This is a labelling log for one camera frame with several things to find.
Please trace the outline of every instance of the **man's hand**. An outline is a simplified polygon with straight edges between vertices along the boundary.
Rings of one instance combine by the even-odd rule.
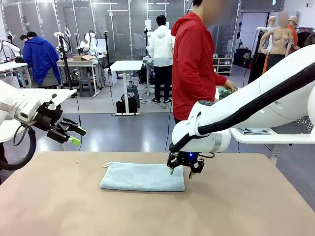
[[[232,93],[238,90],[238,87],[230,80],[227,80],[223,87],[232,90]]]

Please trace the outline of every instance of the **light blue towel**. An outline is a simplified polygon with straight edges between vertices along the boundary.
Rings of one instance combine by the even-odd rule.
[[[104,189],[180,192],[185,190],[183,167],[173,175],[166,165],[110,162],[100,187]]]

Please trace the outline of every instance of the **orange garment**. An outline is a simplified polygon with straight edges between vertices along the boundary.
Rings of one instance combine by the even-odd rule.
[[[287,28],[292,31],[293,42],[294,42],[294,45],[297,46],[297,43],[298,43],[298,36],[297,36],[297,33],[296,33],[295,29],[293,28],[292,25],[288,25]]]
[[[268,56],[269,56],[269,55],[266,56],[266,60],[265,60],[264,68],[263,68],[263,70],[262,70],[262,74],[264,74],[264,73],[266,72],[266,70],[267,70]]]

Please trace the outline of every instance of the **tan tabletop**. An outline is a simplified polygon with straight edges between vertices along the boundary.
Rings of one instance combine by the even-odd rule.
[[[217,154],[185,192],[101,190],[109,161],[165,153],[40,152],[0,186],[1,236],[314,236],[315,213],[264,155]]]

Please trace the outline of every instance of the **red hoodie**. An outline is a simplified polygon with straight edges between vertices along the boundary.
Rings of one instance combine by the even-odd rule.
[[[195,13],[178,19],[171,34],[176,37],[173,59],[174,117],[186,120],[197,101],[214,101],[216,85],[223,86],[227,79],[213,71],[213,40]]]

